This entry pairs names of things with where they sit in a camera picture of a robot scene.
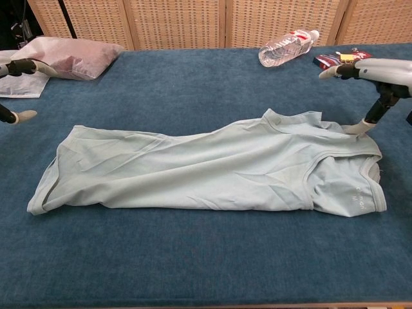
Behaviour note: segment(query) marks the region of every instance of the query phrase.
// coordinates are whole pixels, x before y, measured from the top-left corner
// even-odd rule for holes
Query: woven wicker panel
[[[71,37],[58,0],[28,0],[28,3],[45,35]]]
[[[125,0],[125,5],[139,49],[224,47],[224,0]]]
[[[134,50],[122,0],[64,0],[79,39],[116,43]]]
[[[262,46],[299,28],[318,30],[321,36],[316,45],[326,45],[331,29],[336,24],[337,31],[340,23],[336,21],[339,0],[228,1],[227,47]]]
[[[339,44],[412,42],[412,0],[358,0],[351,5]]]

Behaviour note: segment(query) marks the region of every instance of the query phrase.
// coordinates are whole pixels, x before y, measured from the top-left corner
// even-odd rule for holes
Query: snack package
[[[357,48],[352,48],[351,51],[339,52],[333,54],[319,55],[314,58],[314,64],[322,70],[326,70],[331,66],[338,66],[344,63],[350,63],[361,59],[371,58],[372,55],[366,51],[359,51]]]
[[[124,51],[117,44],[62,37],[36,37],[13,54],[47,63],[62,79],[95,79]]]

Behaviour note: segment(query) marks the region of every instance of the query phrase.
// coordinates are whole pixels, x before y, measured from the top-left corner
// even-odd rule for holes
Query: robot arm
[[[6,75],[21,76],[33,74],[36,71],[42,72],[51,77],[56,77],[57,72],[46,63],[36,59],[20,59],[12,61],[10,58],[0,57],[0,79]],[[15,113],[0,104],[0,120],[9,124],[18,124],[29,120],[37,114],[36,111],[23,111]]]
[[[349,134],[361,134],[373,128],[382,116],[400,98],[412,97],[412,61],[396,59],[364,59],[354,64],[333,66],[320,75],[320,79],[341,77],[342,79],[364,79],[373,82],[380,94],[379,99],[365,118],[354,126],[345,127]]]

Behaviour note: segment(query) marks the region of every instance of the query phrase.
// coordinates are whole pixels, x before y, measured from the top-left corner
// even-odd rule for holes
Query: blue table
[[[358,46],[412,59],[412,44]],[[411,100],[371,131],[388,211],[223,212],[61,207],[26,212],[73,125],[189,135],[233,121],[322,111],[358,122],[378,95],[363,80],[320,81],[313,48],[267,69],[256,49],[125,52],[90,82],[49,81],[26,124],[0,124],[0,308],[412,301]]]

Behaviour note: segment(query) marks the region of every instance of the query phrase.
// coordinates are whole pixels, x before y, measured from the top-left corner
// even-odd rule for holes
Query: light blue t-shirt
[[[190,136],[75,126],[28,204],[242,211],[306,209],[341,216],[386,210],[381,153],[321,113],[269,109]]]

